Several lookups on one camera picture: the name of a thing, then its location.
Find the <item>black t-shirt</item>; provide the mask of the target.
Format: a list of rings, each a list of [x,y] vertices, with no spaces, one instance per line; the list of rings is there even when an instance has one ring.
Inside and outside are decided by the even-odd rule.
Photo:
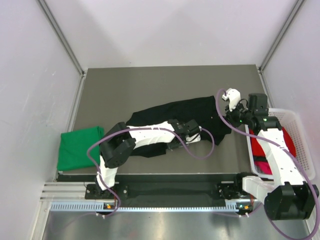
[[[170,102],[134,112],[126,125],[143,127],[157,125],[168,120],[178,120],[182,123],[195,120],[200,127],[213,135],[216,146],[222,142],[225,135],[232,132],[220,119],[213,95]]]

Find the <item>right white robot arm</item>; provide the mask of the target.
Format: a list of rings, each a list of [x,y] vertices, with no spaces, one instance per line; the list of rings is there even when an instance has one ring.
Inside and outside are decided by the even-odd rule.
[[[268,183],[259,176],[245,176],[233,185],[239,198],[251,194],[264,205],[271,220],[306,220],[317,206],[319,190],[308,184],[284,139],[282,125],[276,116],[269,114],[268,97],[264,93],[252,93],[246,105],[242,104],[238,90],[230,88],[223,92],[225,120],[237,128],[247,125],[257,140],[271,169],[273,182]]]

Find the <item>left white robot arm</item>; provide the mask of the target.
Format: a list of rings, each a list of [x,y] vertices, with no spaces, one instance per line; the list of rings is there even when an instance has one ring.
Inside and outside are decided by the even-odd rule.
[[[113,194],[118,168],[134,155],[134,150],[143,149],[143,154],[173,150],[200,141],[200,133],[201,128],[193,119],[187,123],[170,119],[146,126],[117,123],[106,134],[112,137],[99,144],[100,173],[95,181],[97,194],[105,199]]]

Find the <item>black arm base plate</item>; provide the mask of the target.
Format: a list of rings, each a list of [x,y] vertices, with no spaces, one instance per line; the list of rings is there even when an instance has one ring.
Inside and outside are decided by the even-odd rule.
[[[214,174],[117,174],[103,178],[97,175],[94,184],[88,184],[86,199],[120,199],[142,196],[204,196],[209,199],[247,198],[242,187],[248,172]]]

